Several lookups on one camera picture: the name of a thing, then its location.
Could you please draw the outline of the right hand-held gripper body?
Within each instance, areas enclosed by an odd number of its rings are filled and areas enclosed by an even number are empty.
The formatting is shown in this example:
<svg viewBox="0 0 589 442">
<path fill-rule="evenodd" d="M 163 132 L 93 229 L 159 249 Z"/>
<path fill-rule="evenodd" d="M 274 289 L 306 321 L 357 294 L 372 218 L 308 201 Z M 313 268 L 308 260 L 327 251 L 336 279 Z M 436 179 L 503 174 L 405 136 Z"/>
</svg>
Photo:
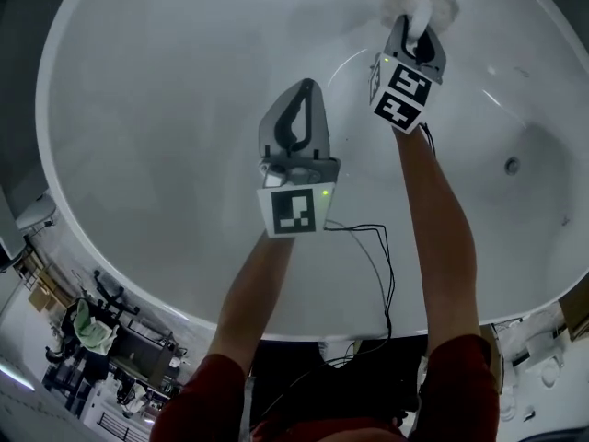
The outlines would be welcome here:
<svg viewBox="0 0 589 442">
<path fill-rule="evenodd" d="M 422 121 L 439 95 L 442 81 L 424 76 L 412 62 L 379 52 L 368 79 L 369 107 L 373 114 L 404 134 Z"/>
</svg>

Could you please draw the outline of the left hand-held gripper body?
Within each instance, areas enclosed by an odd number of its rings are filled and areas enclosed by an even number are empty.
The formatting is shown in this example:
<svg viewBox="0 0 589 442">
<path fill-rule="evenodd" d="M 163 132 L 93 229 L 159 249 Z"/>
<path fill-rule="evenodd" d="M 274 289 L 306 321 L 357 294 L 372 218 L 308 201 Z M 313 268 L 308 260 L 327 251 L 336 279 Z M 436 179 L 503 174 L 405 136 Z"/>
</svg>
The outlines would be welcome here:
<svg viewBox="0 0 589 442">
<path fill-rule="evenodd" d="M 271 238 L 321 231 L 334 196 L 341 163 L 335 158 L 263 159 L 260 210 Z"/>
</svg>

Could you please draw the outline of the fluffy white duster brush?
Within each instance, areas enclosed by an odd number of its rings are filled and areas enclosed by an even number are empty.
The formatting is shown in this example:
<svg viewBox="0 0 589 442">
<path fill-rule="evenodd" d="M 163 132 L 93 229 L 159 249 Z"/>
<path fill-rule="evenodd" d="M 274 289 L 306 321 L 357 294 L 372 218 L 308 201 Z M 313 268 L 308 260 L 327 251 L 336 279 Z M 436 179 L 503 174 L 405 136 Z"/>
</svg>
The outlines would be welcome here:
<svg viewBox="0 0 589 442">
<path fill-rule="evenodd" d="M 409 21 L 408 38 L 417 41 L 430 28 L 441 34 L 455 21 L 459 13 L 457 0 L 382 0 L 380 21 L 392 29 L 399 17 Z"/>
</svg>

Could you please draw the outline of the white oval bathtub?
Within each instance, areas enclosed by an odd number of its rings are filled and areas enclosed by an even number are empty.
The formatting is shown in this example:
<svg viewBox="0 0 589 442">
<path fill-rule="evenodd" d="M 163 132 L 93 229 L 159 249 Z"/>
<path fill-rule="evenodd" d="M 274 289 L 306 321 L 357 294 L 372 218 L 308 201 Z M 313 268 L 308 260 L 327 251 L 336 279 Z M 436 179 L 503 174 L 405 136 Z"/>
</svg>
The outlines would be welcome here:
<svg viewBox="0 0 589 442">
<path fill-rule="evenodd" d="M 398 150 L 368 105 L 381 0 L 64 0 L 40 62 L 42 164 L 70 228 L 134 293 L 212 326 L 263 229 L 258 127 L 309 77 L 341 173 L 299 238 L 272 338 L 425 329 Z M 476 241 L 479 317 L 541 308 L 589 272 L 589 53 L 551 0 L 457 0 L 426 121 Z"/>
</svg>

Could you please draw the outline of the person's left forearm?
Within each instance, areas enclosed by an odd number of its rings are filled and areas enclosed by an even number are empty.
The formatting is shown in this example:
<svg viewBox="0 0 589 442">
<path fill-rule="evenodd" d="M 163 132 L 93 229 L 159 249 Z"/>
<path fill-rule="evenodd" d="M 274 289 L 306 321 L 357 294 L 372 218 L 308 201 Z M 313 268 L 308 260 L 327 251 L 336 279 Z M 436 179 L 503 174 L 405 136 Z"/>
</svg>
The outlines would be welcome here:
<svg viewBox="0 0 589 442">
<path fill-rule="evenodd" d="M 225 297 L 209 353 L 231 359 L 244 374 L 275 309 L 294 244 L 263 233 Z"/>
</svg>

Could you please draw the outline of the person's right forearm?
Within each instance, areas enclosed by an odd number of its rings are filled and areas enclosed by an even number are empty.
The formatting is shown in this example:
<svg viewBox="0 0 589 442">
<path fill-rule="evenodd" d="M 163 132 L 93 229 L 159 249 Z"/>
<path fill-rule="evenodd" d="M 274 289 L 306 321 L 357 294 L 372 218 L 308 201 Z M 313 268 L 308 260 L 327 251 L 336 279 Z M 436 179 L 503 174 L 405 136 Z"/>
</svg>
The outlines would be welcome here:
<svg viewBox="0 0 589 442">
<path fill-rule="evenodd" d="M 394 132 L 422 278 L 428 345 L 479 335 L 477 257 L 466 215 L 422 132 Z"/>
</svg>

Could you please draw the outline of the person's black trousers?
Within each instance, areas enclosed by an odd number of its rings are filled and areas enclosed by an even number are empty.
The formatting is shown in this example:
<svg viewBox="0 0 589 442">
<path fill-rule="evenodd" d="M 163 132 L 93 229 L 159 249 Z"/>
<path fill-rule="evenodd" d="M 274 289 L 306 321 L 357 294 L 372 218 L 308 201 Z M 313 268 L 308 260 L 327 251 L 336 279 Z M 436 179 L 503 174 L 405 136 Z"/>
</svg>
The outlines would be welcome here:
<svg viewBox="0 0 589 442">
<path fill-rule="evenodd" d="M 316 342 L 261 342 L 251 368 L 251 434 L 270 440 L 298 423 L 328 419 L 401 422 L 418 410 L 427 343 L 425 335 L 363 341 L 358 355 L 335 367 Z"/>
</svg>

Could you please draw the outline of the black office chair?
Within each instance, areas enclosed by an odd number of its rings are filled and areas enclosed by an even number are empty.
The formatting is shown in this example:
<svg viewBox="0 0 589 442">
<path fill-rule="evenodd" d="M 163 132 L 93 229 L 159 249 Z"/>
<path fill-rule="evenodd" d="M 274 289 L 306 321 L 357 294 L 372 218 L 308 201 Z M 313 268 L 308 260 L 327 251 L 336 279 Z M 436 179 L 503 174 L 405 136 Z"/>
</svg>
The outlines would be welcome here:
<svg viewBox="0 0 589 442">
<path fill-rule="evenodd" d="M 76 305 L 80 298 L 84 298 L 88 301 L 91 310 L 96 312 L 96 316 L 98 318 L 106 318 L 109 316 L 108 322 L 113 322 L 114 320 L 119 322 L 120 327 L 117 333 L 117 338 L 114 341 L 110 351 L 114 347 L 117 340 L 122 337 L 121 316 L 124 313 L 127 313 L 131 316 L 137 316 L 139 314 L 140 309 L 138 307 L 129 307 L 125 303 L 123 297 L 124 288 L 118 285 L 114 288 L 113 291 L 109 291 L 109 289 L 103 284 L 103 278 L 104 274 L 99 270 L 95 270 L 93 272 L 93 280 L 98 291 L 98 298 L 93 298 L 87 291 L 83 291 L 83 295 L 76 298 L 65 311 L 59 328 L 62 338 L 59 354 L 63 360 L 72 357 L 80 348 L 85 349 L 75 336 L 73 328 L 73 318 L 76 311 Z"/>
</svg>

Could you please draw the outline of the person's red shirt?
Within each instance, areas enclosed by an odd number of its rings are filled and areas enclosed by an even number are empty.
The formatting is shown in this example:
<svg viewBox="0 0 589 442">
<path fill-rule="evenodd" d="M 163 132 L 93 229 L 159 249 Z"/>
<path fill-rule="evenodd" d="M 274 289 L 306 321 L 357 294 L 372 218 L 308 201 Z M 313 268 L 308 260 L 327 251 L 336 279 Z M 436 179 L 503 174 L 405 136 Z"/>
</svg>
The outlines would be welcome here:
<svg viewBox="0 0 589 442">
<path fill-rule="evenodd" d="M 280 414 L 254 430 L 253 442 L 495 442 L 499 394 L 490 359 L 489 344 L 475 335 L 434 350 L 410 436 L 403 436 L 389 416 L 319 416 L 290 423 Z M 243 370 L 230 358 L 205 357 L 157 417 L 150 442 L 237 442 L 245 383 Z"/>
</svg>

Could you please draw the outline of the green cloth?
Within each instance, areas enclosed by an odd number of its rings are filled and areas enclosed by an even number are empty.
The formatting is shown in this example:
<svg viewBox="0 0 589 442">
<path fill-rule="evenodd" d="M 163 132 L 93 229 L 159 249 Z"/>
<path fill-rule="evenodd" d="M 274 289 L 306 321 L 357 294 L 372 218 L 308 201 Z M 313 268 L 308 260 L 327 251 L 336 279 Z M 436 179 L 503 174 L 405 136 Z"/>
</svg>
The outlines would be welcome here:
<svg viewBox="0 0 589 442">
<path fill-rule="evenodd" d="M 73 318 L 75 336 L 81 345 L 97 355 L 106 356 L 117 338 L 119 322 L 108 322 L 106 318 L 98 318 L 91 310 L 90 304 L 84 298 L 77 301 Z"/>
</svg>

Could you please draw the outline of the small cardboard box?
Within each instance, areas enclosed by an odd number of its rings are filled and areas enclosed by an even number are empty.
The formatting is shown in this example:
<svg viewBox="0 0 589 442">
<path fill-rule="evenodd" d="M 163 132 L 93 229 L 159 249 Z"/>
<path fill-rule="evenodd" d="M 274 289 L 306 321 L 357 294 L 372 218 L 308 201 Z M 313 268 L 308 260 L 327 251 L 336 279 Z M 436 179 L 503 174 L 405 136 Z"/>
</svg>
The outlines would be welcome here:
<svg viewBox="0 0 589 442">
<path fill-rule="evenodd" d="M 589 292 L 570 292 L 560 300 L 560 308 L 572 342 L 589 335 Z"/>
</svg>

